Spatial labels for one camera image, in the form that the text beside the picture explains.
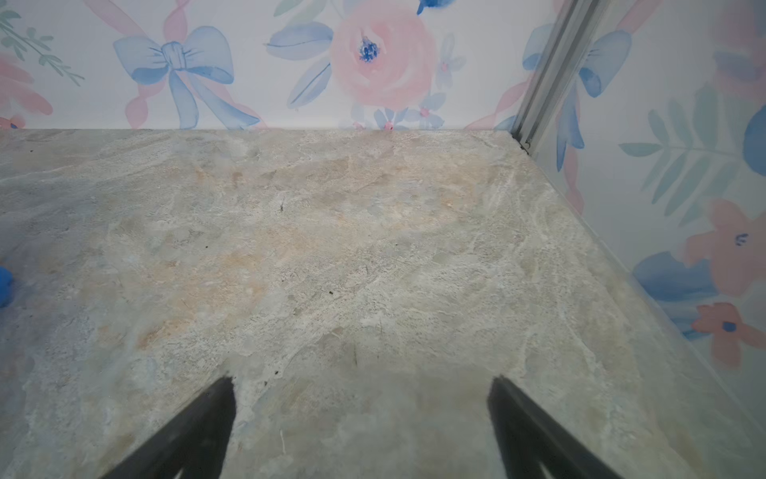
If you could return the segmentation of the aluminium corner post right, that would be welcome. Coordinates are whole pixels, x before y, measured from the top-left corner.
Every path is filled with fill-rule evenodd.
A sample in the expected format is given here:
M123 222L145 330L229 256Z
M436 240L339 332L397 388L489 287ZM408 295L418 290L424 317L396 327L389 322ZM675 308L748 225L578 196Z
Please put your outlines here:
M529 155L536 152L608 8L608 0L565 1L557 14L510 129Z

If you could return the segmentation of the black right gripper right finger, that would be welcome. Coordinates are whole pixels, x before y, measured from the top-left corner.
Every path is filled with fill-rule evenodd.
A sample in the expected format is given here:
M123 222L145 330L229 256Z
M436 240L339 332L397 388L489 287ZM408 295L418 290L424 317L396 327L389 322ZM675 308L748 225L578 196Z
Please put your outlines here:
M507 377L493 378L487 405L509 478L620 479Z

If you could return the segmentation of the blue plastic bin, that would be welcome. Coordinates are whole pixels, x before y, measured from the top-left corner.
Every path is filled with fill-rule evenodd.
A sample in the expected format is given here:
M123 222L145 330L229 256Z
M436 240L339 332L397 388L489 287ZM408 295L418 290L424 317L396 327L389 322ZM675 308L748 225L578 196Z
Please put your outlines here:
M0 307L11 301L14 277L6 267L0 267Z

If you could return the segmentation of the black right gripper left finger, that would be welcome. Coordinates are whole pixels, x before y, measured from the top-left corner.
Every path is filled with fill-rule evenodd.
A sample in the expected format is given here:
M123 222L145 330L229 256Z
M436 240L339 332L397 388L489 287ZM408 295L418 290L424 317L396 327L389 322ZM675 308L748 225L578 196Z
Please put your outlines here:
M235 415L235 385L223 376L105 476L219 478Z

